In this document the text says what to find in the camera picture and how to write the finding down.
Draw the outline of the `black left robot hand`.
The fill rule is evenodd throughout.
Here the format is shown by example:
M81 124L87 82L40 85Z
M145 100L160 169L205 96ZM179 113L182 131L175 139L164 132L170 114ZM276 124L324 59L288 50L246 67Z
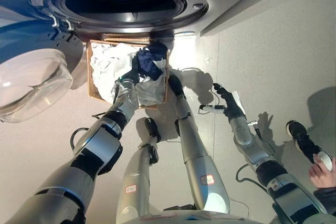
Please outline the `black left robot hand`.
M125 82L125 81L130 81L134 84L134 86L136 86L139 81L140 81L140 76L139 76L139 72L137 69L132 69L131 71L127 72L126 74L122 75L119 78L120 82Z

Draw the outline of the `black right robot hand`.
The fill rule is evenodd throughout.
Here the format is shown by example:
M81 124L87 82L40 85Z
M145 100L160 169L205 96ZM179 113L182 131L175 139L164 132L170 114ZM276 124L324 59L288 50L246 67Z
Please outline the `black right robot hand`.
M226 102L226 105L206 105L201 104L199 109L205 112L224 114L229 120L236 117L246 118L244 108L239 101L239 96L234 95L233 92L227 91L218 83L213 83L213 87L217 94Z

